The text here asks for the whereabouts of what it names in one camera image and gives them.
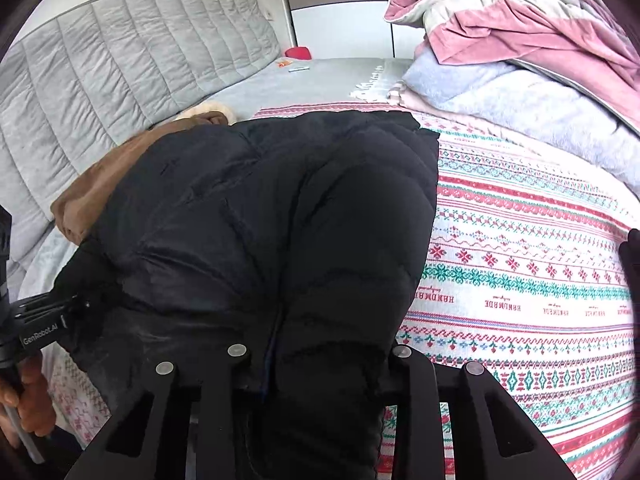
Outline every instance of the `red and green patterned sheet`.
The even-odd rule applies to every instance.
[[[394,108],[295,105],[254,118],[346,109]],[[637,200],[480,130],[414,117],[441,134],[438,206],[398,340],[436,363],[482,362],[578,480],[609,479],[634,402],[633,313],[617,247],[640,226]],[[449,416],[441,409],[452,479]],[[393,409],[385,420],[381,479],[391,473]]]

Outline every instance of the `bed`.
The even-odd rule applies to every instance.
[[[212,49],[216,34],[224,41]],[[93,50],[82,46],[87,35]],[[96,0],[19,41],[0,65],[14,297],[49,290],[75,250],[52,228],[50,202],[136,131],[207,99],[240,120],[397,109],[358,97],[390,88],[412,63],[278,59],[256,0]],[[300,67],[308,70],[289,72]],[[61,91],[71,97],[61,101]],[[428,259],[398,341],[441,364],[479,360],[579,479],[609,478],[634,408],[634,318],[617,246],[640,222],[638,200],[609,173],[517,132],[500,138],[413,114],[440,132],[440,179]],[[60,423],[87,444],[107,407],[59,347],[46,367]],[[380,478],[390,476],[394,424],[390,408]]]

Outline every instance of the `finger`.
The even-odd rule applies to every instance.
[[[5,380],[0,379],[0,402],[12,408],[17,408],[19,401],[20,397],[15,393],[15,390]]]
[[[47,433],[53,429],[56,412],[47,392],[47,381],[41,377],[35,383],[27,384],[18,405],[18,414],[25,431]]]
[[[30,384],[42,377],[42,353],[29,356],[18,364],[22,384]]]
[[[40,425],[33,430],[33,433],[36,436],[47,436],[49,433],[53,431],[56,427],[56,412],[51,410],[51,412],[42,419]]]
[[[4,436],[8,440],[11,447],[18,449],[20,447],[20,437],[15,431],[14,425],[6,416],[4,408],[0,406],[0,431],[4,433]]]

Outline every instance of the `folded blanket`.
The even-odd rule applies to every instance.
[[[455,125],[450,126],[452,131],[464,131],[465,127],[466,130],[469,131],[471,128],[473,131],[488,133],[494,137],[498,137],[499,139],[507,140],[513,144],[522,146],[532,153],[541,156],[546,162],[557,164],[566,170],[574,172],[576,175],[581,175],[584,178],[587,178],[590,182],[597,184],[599,189],[611,196],[618,196],[620,194],[624,195],[625,193],[628,193],[628,188],[623,182],[616,179],[609,172],[594,166],[577,155],[573,155],[565,150],[551,146],[546,142],[541,142],[540,140],[526,136],[520,132],[511,130],[510,128],[505,128],[504,126],[500,126],[500,124],[495,124],[485,119],[439,110],[425,101],[420,94],[411,90],[403,81],[398,81],[388,90],[385,102],[391,105],[407,108],[414,112],[421,112],[423,114],[429,114],[445,119],[452,123],[458,123],[462,126],[461,128],[458,128]]]
[[[578,83],[640,128],[640,57],[595,0],[390,0],[385,19],[421,22],[440,63],[523,60]]]
[[[506,62],[439,64],[430,49],[402,79],[438,110],[482,118],[573,153],[640,196],[640,139],[573,88]]]
[[[60,232],[69,241],[79,245],[100,216],[122,177],[156,140],[199,124],[228,124],[227,115],[216,109],[216,103],[206,103],[206,108],[207,110],[202,105],[197,105],[181,113],[172,122],[137,134],[113,148],[76,178],[51,204],[51,212]]]

